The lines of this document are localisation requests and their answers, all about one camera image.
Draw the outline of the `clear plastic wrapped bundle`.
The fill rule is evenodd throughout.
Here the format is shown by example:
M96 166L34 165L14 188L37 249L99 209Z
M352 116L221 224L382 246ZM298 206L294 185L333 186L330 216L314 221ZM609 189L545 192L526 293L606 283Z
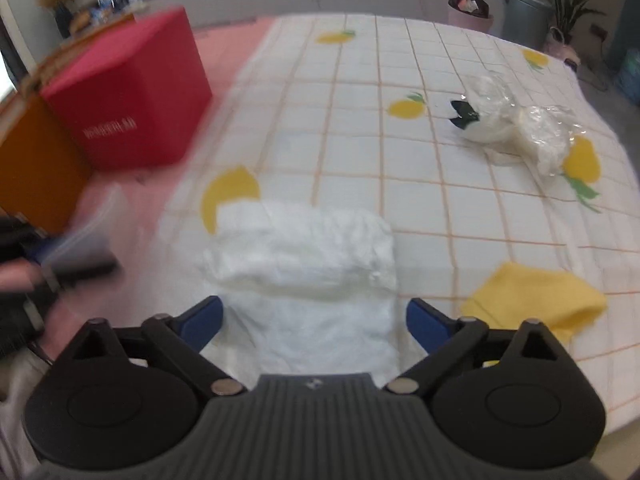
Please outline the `clear plastic wrapped bundle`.
M489 151L510 148L539 177L563 171L586 132L562 106L523 105L498 74L473 76L468 92L450 101L458 136Z

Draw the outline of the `grey trash can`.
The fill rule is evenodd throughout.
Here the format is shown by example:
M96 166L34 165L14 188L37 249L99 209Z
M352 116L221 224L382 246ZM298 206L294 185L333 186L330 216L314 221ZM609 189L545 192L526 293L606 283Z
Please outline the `grey trash can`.
M553 13L554 6L548 0L506 0L501 37L541 51Z

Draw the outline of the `yellow cloth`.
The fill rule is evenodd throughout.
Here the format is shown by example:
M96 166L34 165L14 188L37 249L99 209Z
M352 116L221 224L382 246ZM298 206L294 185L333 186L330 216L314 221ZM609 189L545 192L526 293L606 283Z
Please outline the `yellow cloth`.
M536 318L563 344L596 322L606 298L566 271L506 262L460 307L466 318L479 318L496 330L516 330Z

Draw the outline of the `white folded towel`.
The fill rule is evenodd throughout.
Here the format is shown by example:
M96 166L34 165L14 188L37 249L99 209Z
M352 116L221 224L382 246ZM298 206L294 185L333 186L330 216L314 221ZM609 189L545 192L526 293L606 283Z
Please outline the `white folded towel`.
M377 214L227 204L198 266L224 304L203 356L247 387L263 374L398 374L395 243Z

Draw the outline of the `pink space heater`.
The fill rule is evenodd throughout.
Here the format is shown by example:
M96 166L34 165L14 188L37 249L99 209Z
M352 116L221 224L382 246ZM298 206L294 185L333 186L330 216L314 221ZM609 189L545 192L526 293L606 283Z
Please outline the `pink space heater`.
M556 27L551 26L548 31L546 41L544 42L544 52L562 61L574 72L580 65L580 58L576 51L567 43L563 33Z

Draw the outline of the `dried flowers dark vase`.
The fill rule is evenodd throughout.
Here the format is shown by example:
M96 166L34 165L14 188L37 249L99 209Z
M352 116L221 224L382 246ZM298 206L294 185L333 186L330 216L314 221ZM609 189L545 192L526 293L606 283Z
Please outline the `dried flowers dark vase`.
M68 4L73 0L36 0L38 6L49 10L54 17L55 24L58 26L63 39L70 38L70 23L73 21L73 13Z

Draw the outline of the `checked lemon tablecloth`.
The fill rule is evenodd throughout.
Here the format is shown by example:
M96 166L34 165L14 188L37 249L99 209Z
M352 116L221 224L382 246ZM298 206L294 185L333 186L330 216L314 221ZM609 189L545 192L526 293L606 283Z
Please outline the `checked lemon tablecloth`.
M366 208L397 235L399 291L452 310L500 263L573 272L605 314L570 342L616 430L639 415L639 185L622 144L558 60L481 32L369 14L310 14L195 33L218 96L160 232L210 239L204 192L250 170L267 200ZM569 108L586 132L541 188L454 134L450 102L497 73L525 105Z

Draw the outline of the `pink table mat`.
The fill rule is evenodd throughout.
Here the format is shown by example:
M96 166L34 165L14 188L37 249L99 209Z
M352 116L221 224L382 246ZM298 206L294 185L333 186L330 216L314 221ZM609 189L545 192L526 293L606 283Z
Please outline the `pink table mat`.
M54 306L39 341L48 358L56 359L90 318L128 326L203 298L176 255L176 239L184 226L202 224L198 192L219 169L214 159L256 70L253 58L277 39L279 28L275 18L258 18L196 32L214 97L183 159L163 168L99 174L90 182L73 224L85 226L104 214L101 231L122 270L70 290Z

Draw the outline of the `blue water bottle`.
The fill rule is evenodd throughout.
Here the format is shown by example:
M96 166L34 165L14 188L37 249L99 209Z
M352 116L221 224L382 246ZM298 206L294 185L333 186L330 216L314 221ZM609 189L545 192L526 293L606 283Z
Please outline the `blue water bottle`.
M615 84L629 102L634 105L640 104L640 51L638 49L627 51L617 73Z

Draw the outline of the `pink waste bin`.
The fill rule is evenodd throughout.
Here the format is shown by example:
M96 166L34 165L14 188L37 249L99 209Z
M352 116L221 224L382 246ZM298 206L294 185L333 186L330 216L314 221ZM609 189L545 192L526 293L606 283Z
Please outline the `pink waste bin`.
M488 34L494 17L485 0L448 0L448 24Z

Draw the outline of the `red Wonderlab box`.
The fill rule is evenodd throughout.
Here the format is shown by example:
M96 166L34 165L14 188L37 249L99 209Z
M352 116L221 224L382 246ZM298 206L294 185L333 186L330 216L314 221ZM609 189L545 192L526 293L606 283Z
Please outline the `red Wonderlab box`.
M177 8L102 35L41 95L94 169L119 171L182 159L213 93Z

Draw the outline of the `orange cardboard box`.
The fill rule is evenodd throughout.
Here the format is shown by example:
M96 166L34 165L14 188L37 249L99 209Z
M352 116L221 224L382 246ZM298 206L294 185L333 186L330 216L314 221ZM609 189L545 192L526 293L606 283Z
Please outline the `orange cardboard box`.
M93 175L88 160L54 117L40 91L93 41L134 21L128 12L68 40L1 103L1 212L62 233Z

